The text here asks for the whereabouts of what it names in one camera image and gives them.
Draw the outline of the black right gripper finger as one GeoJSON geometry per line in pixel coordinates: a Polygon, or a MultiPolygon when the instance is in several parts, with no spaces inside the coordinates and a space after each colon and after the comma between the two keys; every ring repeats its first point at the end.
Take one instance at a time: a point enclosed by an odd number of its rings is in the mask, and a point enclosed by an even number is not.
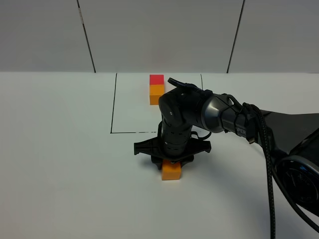
{"type": "Polygon", "coordinates": [[[189,163],[192,163],[193,162],[193,159],[184,159],[184,160],[181,160],[180,161],[180,166],[181,166],[181,168],[183,167],[183,166],[185,166],[186,164],[189,164],[189,163]]]}
{"type": "Polygon", "coordinates": [[[158,170],[162,168],[162,159],[161,158],[151,158],[152,164],[154,164],[158,170]]]}

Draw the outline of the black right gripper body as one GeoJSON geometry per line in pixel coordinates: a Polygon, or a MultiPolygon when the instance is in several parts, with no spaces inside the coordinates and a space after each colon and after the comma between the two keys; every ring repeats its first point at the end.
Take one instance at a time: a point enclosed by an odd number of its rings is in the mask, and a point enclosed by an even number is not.
{"type": "Polygon", "coordinates": [[[203,138],[193,138],[192,126],[183,124],[174,127],[165,121],[159,123],[156,137],[134,143],[134,154],[151,156],[155,163],[164,159],[172,162],[190,162],[194,155],[211,151],[211,143],[203,138]]]}

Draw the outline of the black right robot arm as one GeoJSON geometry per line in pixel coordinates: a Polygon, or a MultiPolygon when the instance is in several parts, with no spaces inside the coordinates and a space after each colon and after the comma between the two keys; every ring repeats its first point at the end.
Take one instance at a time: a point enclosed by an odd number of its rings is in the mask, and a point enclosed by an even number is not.
{"type": "MultiPolygon", "coordinates": [[[[167,159],[187,164],[194,155],[209,152],[205,137],[191,137],[194,126],[212,133],[233,132],[261,144],[257,114],[233,96],[209,90],[175,88],[159,99],[162,120],[157,137],[136,142],[134,153],[152,157],[161,167],[167,159]]],[[[319,213],[319,116],[262,111],[269,134],[271,163],[280,182],[299,206],[319,213]]]]}

